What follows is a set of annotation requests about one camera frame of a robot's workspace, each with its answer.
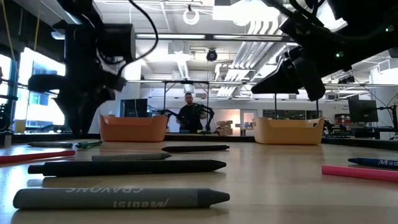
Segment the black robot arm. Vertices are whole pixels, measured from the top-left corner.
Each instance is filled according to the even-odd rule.
[[[200,115],[200,113],[202,113],[202,112],[209,114],[209,119],[207,120],[205,128],[206,128],[207,132],[210,132],[211,131],[210,124],[211,124],[211,121],[213,120],[214,114],[215,114],[213,109],[211,109],[210,107],[207,107],[205,105],[201,105],[201,104],[197,104],[197,103],[195,103],[195,106],[197,107],[198,111],[196,111],[196,113],[198,115]],[[170,118],[171,116],[175,116],[177,119],[184,121],[184,118],[182,116],[180,116],[179,114],[174,113],[173,111],[170,111],[170,110],[161,110],[160,114],[164,115],[168,118]]]
[[[65,76],[32,75],[28,89],[60,90],[55,101],[74,134],[88,133],[97,108],[115,100],[126,80],[123,68],[136,56],[132,24],[103,24],[92,0],[57,0],[77,24],[61,21],[54,29],[65,36]],[[116,73],[104,69],[118,66]]]
[[[208,106],[197,104],[197,103],[195,103],[195,106],[197,106],[199,108],[199,113],[205,112],[205,113],[207,113],[209,115],[209,118],[207,120],[205,128],[206,128],[207,132],[210,132],[210,130],[211,130],[210,129],[210,124],[211,124],[211,121],[213,120],[214,114],[215,114],[213,109],[211,109]]]
[[[335,19],[348,23],[336,32],[300,11],[286,9],[277,0],[262,1],[288,16],[280,29],[299,47],[284,52],[277,70],[253,86],[253,93],[298,94],[304,87],[314,101],[325,93],[322,77],[351,70],[360,60],[398,47],[398,1],[328,0]]]

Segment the camera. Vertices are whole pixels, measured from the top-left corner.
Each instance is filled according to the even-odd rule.
[[[217,60],[217,53],[215,49],[210,49],[209,52],[207,53],[207,61],[209,62],[214,62]]]

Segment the blue crayon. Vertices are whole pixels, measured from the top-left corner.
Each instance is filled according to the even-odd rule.
[[[354,162],[359,165],[385,167],[390,169],[398,169],[398,161],[388,159],[368,159],[368,158],[351,158],[348,162]]]

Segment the table surface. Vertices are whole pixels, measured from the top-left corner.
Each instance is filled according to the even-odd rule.
[[[321,175],[321,165],[348,166],[349,157],[398,160],[396,151],[323,144],[267,146],[222,142],[106,142],[77,150],[64,160],[90,160],[100,154],[161,152],[165,146],[228,144],[228,151],[172,154],[169,159],[215,159],[227,163],[217,172],[97,177],[29,175],[29,164],[0,167],[0,223],[397,223],[398,184]],[[12,146],[0,156],[53,152]],[[26,187],[208,187],[227,192],[229,202],[209,209],[166,210],[45,210],[17,211],[12,200]]]

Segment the orange bin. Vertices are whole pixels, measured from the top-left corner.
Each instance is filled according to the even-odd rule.
[[[104,141],[161,142],[164,140],[166,126],[166,116],[153,118],[99,116],[101,139]]]
[[[254,138],[261,144],[317,145],[321,143],[323,120],[253,119]]]

